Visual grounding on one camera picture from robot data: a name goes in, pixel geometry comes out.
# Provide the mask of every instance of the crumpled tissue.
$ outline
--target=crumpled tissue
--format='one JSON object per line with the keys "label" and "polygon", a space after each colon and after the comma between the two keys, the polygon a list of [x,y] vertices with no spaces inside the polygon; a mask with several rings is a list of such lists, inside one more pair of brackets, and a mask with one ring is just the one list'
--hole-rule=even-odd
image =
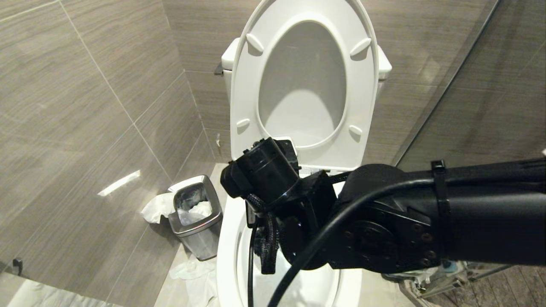
{"label": "crumpled tissue", "polygon": [[178,212],[180,223],[184,226],[188,226],[211,215],[212,206],[210,202],[199,202],[188,211],[183,208],[177,208],[176,211]]}
{"label": "crumpled tissue", "polygon": [[172,279],[186,280],[189,305],[205,307],[212,298],[218,296],[216,290],[216,258],[199,261],[194,255],[169,271]]}
{"label": "crumpled tissue", "polygon": [[162,215],[168,217],[169,214],[175,212],[173,206],[175,194],[176,193],[165,193],[155,196],[146,204],[140,214],[148,223],[159,224]]}

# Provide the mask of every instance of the stainless steel trash can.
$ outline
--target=stainless steel trash can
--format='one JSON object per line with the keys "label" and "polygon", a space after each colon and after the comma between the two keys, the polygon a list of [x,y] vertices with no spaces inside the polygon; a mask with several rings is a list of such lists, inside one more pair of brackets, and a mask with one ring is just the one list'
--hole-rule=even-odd
{"label": "stainless steel trash can", "polygon": [[[177,188],[173,204],[175,212],[169,215],[169,222],[174,234],[200,261],[216,257],[223,215],[218,195],[209,177],[206,175],[193,177],[173,187]],[[210,202],[212,214],[197,222],[183,225],[176,209],[182,207],[189,209],[203,201]]]}

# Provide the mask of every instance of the white toilet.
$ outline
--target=white toilet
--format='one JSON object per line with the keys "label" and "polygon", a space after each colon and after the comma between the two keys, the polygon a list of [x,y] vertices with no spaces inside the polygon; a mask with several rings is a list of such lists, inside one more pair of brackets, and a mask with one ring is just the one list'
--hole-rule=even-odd
{"label": "white toilet", "polygon": [[[361,165],[373,106],[391,65],[359,0],[263,0],[222,56],[231,106],[233,160],[255,141],[290,138],[303,169],[331,174]],[[343,183],[334,186],[337,193]],[[223,307],[247,306],[245,203],[228,197],[217,256]],[[254,258],[254,306],[266,306],[290,267],[276,274]],[[280,305],[413,306],[397,285],[361,269],[301,271]]]}

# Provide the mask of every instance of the robotic arm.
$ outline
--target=robotic arm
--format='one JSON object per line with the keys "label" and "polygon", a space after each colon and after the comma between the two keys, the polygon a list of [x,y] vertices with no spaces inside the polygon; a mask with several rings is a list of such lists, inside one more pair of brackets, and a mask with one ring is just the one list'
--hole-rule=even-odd
{"label": "robotic arm", "polygon": [[305,178],[298,170],[290,142],[269,138],[222,172],[228,194],[247,200],[249,227],[265,228],[262,273],[275,271],[277,242],[292,264],[271,305],[299,269],[326,263],[379,273],[442,259],[545,265],[545,159],[450,169],[434,161],[411,173],[369,164]]}

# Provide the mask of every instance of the tile wall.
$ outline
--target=tile wall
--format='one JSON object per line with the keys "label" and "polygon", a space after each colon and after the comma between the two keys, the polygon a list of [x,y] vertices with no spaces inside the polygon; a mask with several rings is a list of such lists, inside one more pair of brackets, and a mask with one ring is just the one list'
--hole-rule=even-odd
{"label": "tile wall", "polygon": [[546,3],[502,1],[400,167],[523,160],[544,149]]}
{"label": "tile wall", "polygon": [[2,2],[1,270],[153,305],[179,244],[140,210],[214,165],[188,77],[161,0]]}
{"label": "tile wall", "polygon": [[[212,72],[259,0],[163,3],[216,161],[227,162],[229,105],[222,78]],[[376,103],[364,162],[395,163],[468,54],[495,1],[362,3],[393,65]]]}

